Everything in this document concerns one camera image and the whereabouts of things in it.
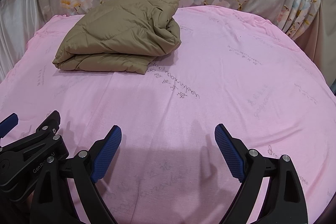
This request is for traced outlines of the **olive quilted jacket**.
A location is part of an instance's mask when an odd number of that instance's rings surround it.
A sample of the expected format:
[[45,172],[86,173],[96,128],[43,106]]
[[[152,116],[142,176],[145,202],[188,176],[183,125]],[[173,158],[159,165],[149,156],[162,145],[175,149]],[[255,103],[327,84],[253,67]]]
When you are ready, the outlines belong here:
[[66,34],[53,64],[62,71],[144,75],[151,62],[181,45],[173,16],[179,0],[110,0]]

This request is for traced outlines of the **pink bed sheet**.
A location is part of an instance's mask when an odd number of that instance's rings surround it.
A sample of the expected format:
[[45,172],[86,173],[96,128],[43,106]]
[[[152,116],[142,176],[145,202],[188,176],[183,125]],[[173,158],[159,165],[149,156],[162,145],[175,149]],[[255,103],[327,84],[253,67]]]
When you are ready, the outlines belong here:
[[144,75],[63,72],[53,59],[80,16],[54,16],[1,83],[7,145],[54,110],[70,155],[113,125],[122,141],[97,187],[119,223],[218,223],[240,186],[214,139],[223,124],[248,148],[297,170],[313,223],[335,194],[335,96],[286,34],[221,7],[179,9],[181,45]]

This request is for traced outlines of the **beige curtain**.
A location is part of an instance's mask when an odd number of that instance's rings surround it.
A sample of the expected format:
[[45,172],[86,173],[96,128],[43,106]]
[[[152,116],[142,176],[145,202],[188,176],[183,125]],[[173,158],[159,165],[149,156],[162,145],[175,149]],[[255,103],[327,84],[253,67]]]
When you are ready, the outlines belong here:
[[309,28],[295,40],[321,71],[327,85],[335,89],[335,0],[321,0]]

